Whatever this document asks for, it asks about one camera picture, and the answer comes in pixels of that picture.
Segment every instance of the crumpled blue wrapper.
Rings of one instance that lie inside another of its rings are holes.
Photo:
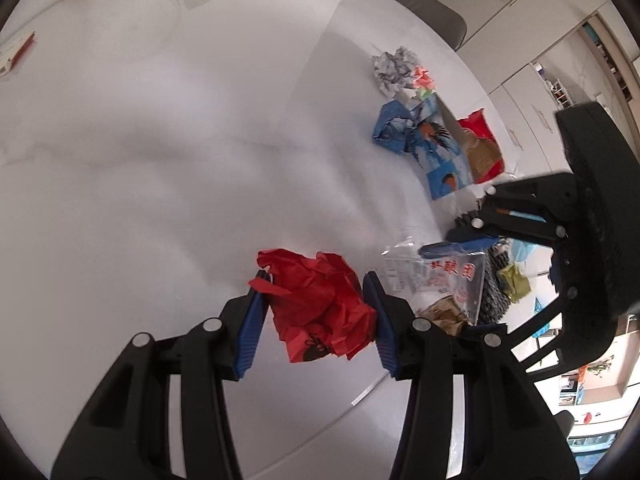
[[[399,155],[411,154],[432,200],[473,183],[466,155],[447,131],[435,95],[412,109],[396,100],[383,105],[373,140]]]

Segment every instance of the gray chair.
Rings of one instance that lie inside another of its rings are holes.
[[[453,50],[462,46],[466,22],[455,10],[438,0],[395,0],[429,25]]]

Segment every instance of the red paper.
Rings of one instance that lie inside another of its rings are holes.
[[[468,128],[473,133],[476,134],[478,139],[489,139],[498,144],[498,141],[495,140],[494,134],[492,134],[489,129],[486,120],[484,119],[484,110],[478,110],[469,115],[466,119],[458,120],[458,123],[463,128]],[[476,181],[476,184],[482,184],[483,182],[487,182],[492,178],[497,177],[504,171],[504,160],[501,158],[495,165],[485,174],[482,178]]]
[[[353,358],[373,341],[376,311],[362,301],[356,273],[338,254],[316,258],[285,249],[258,253],[273,283],[254,278],[249,285],[267,294],[280,340],[292,363],[327,354]]]

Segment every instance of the silver screw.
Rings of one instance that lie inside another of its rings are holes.
[[[146,332],[140,332],[139,334],[136,334],[131,340],[133,346],[137,346],[138,348],[142,348],[143,346],[148,345],[149,341],[151,341],[151,336]]]
[[[202,324],[205,332],[217,332],[222,328],[222,321],[217,317],[210,317]]]
[[[411,326],[413,326],[414,330],[417,330],[418,332],[427,332],[427,330],[431,328],[431,321],[424,319],[423,317],[417,317],[411,323]]]
[[[497,334],[484,334],[484,344],[490,346],[491,348],[498,348],[502,343],[502,339]]]

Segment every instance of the white table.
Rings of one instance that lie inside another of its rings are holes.
[[[472,73],[393,0],[64,0],[28,27],[0,79],[0,413],[45,473],[132,335],[218,314],[258,250],[334,251],[362,276],[405,227],[441,239],[448,205],[370,140],[369,56],[415,51],[514,156]],[[375,346],[289,365],[268,319],[225,386],[245,477],[388,478],[408,384],[352,409],[383,376]]]

